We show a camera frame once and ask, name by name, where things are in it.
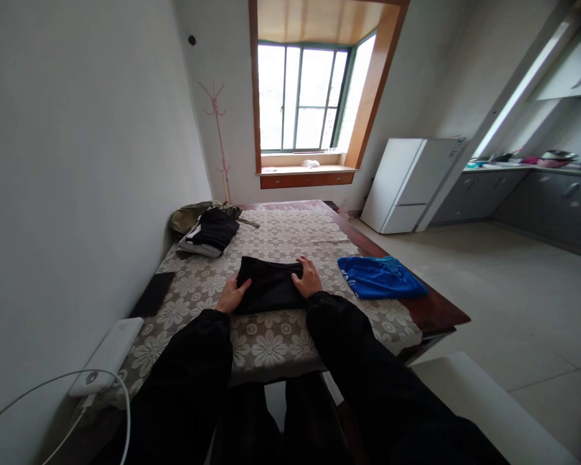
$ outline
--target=bowl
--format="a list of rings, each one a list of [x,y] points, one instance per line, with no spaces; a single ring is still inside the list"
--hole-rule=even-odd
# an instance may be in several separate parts
[[[547,150],[542,156],[543,160],[576,160],[579,157],[576,153],[564,150]]]
[[[544,168],[562,168],[571,162],[572,160],[547,160],[545,158],[540,158],[537,165]]]

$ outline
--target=person's left hand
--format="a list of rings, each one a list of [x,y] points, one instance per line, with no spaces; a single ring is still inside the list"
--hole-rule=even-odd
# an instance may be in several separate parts
[[[243,285],[237,288],[237,277],[238,273],[226,281],[224,290],[221,292],[218,304],[215,306],[215,310],[221,311],[222,313],[232,313],[241,303],[243,294],[247,291],[252,283],[251,279],[246,280]]]

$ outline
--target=countertop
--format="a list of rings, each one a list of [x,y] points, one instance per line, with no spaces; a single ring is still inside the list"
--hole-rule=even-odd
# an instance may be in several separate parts
[[[519,166],[497,166],[485,164],[482,168],[465,168],[463,172],[488,172],[488,171],[518,171],[518,170],[538,170],[547,172],[558,172],[562,174],[574,174],[581,176],[581,168],[578,165],[567,165],[564,168],[543,168],[538,165],[519,165]]]

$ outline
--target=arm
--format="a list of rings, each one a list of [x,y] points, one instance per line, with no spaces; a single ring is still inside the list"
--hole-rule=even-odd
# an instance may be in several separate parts
[[[316,268],[310,270],[314,266],[304,257],[300,261],[306,262],[303,279],[294,281],[309,302],[308,329],[357,417],[373,463],[448,456],[457,462],[462,456],[477,463],[505,462],[472,422],[454,415],[374,338],[370,320],[355,305],[321,291]]]
[[[127,464],[204,462],[232,367],[228,314],[250,283],[237,289],[236,276],[228,280],[216,310],[203,310],[159,356],[130,404]],[[93,463],[120,462],[125,422]]]

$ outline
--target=window drawer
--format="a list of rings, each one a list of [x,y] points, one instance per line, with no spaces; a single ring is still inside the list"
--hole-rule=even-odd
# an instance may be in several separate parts
[[[261,189],[279,189],[280,187],[292,187],[294,176],[261,176]]]
[[[327,173],[325,174],[326,185],[351,184],[355,173]]]
[[[324,174],[298,174],[292,177],[293,187],[306,187],[311,185],[325,185]]]

